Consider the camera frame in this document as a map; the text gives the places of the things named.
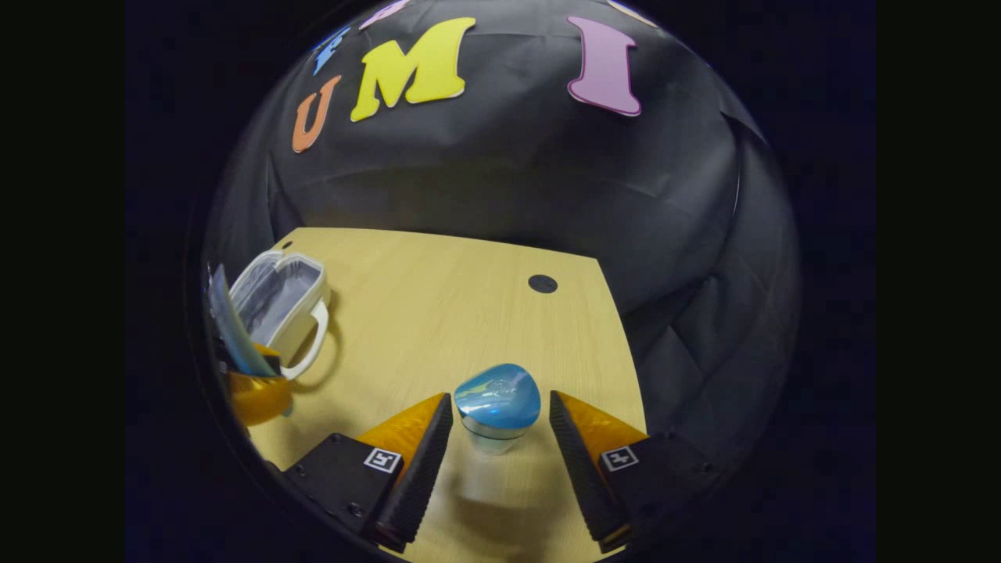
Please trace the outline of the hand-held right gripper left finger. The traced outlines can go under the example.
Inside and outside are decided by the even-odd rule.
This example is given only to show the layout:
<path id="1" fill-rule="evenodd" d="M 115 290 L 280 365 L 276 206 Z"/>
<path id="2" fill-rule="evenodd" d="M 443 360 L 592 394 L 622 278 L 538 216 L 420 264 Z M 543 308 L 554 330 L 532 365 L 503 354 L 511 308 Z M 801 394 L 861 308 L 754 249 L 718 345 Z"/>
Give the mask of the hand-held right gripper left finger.
<path id="1" fill-rule="evenodd" d="M 401 554 L 428 510 L 451 428 L 451 396 L 436 393 L 358 437 L 333 432 L 283 480 L 323 521 Z"/>

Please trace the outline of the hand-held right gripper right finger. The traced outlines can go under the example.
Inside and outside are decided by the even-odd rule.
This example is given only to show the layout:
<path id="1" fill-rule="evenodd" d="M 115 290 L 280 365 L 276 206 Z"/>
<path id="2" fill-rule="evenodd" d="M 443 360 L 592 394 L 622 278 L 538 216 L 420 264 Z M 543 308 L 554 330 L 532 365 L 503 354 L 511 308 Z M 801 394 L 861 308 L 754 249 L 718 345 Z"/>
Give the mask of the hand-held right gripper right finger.
<path id="1" fill-rule="evenodd" d="M 604 554 L 650 539 L 716 481 L 716 464 L 678 432 L 650 436 L 556 389 L 548 423 L 587 530 Z"/>

